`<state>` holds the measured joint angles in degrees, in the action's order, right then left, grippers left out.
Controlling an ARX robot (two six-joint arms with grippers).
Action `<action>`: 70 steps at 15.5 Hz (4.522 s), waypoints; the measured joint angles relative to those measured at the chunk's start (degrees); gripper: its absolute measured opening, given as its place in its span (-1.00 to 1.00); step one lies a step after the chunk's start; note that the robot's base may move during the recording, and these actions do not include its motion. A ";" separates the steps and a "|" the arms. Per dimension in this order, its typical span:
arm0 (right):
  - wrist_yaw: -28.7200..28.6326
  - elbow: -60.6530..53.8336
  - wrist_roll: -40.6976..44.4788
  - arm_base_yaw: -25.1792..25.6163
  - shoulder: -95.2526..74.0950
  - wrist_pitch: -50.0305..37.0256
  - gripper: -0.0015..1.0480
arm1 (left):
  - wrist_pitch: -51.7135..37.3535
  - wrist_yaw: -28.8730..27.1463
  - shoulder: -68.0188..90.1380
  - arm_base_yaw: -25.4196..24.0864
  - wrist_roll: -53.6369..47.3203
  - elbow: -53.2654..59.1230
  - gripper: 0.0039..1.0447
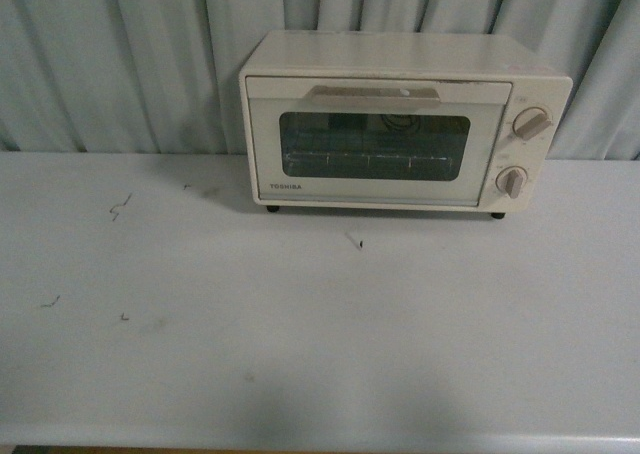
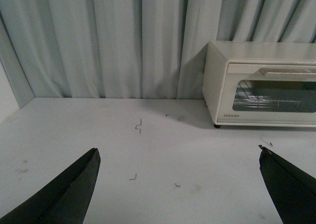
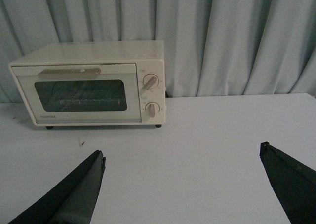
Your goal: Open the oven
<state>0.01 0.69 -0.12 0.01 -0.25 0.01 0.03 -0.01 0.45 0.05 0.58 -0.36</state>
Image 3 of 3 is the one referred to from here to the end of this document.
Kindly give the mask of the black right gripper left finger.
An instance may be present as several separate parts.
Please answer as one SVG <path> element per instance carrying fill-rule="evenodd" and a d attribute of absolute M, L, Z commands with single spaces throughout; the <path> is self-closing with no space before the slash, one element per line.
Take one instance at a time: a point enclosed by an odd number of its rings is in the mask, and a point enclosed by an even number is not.
<path fill-rule="evenodd" d="M 99 196 L 106 158 L 96 150 L 11 224 L 89 224 Z"/>

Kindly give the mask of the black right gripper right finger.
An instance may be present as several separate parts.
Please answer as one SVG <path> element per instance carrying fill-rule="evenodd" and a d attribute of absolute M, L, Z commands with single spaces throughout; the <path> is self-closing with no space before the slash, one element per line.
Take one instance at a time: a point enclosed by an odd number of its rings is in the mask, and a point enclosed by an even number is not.
<path fill-rule="evenodd" d="M 316 222 L 316 172 L 270 145 L 260 144 L 260 159 L 275 195 L 292 224 Z"/>

